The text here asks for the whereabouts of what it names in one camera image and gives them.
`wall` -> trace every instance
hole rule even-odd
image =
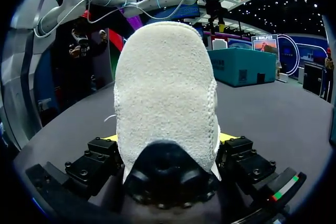
[[[290,36],[297,44],[300,54],[300,66],[304,66],[305,61],[313,61],[321,65],[324,64],[326,53],[323,49],[326,50],[328,47],[326,38],[308,34],[287,35]],[[279,38],[279,56],[284,72],[290,71],[295,66],[297,61],[296,51],[292,43],[290,43],[287,39]],[[292,76],[298,77],[298,70]]]

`blue wall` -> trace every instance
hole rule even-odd
[[[299,44],[319,46],[325,50],[328,47],[328,42],[326,39],[301,36],[291,36],[291,38],[295,41],[295,43]],[[324,64],[326,54],[322,49],[311,48],[303,45],[298,45],[298,49],[300,53],[300,66],[303,66],[305,61],[314,61],[321,65]],[[283,38],[279,38],[279,56],[281,64],[287,68],[286,71],[291,70],[295,66],[296,51],[294,46],[288,40]],[[298,70],[293,74],[293,76],[298,77]]]

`textured white fabric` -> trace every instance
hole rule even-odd
[[[126,42],[115,75],[124,181],[142,150],[162,139],[175,141],[205,171],[216,173],[216,81],[194,28],[176,22],[140,28]]]

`teal booth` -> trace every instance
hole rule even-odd
[[[215,79],[233,87],[274,82],[277,55],[251,49],[208,51]]]

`yellow plate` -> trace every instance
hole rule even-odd
[[[230,138],[234,138],[234,139],[236,139],[236,138],[238,138],[238,137],[236,137],[236,136],[230,136],[230,135],[228,135],[228,134],[224,134],[224,133],[221,133],[221,134],[220,134],[221,142],[225,142],[226,140],[229,140]],[[115,142],[118,141],[118,137],[117,137],[117,135],[113,135],[113,136],[105,137],[105,138],[103,138],[103,139],[105,139],[105,140],[109,139],[109,140],[111,140],[111,141],[115,141]]]

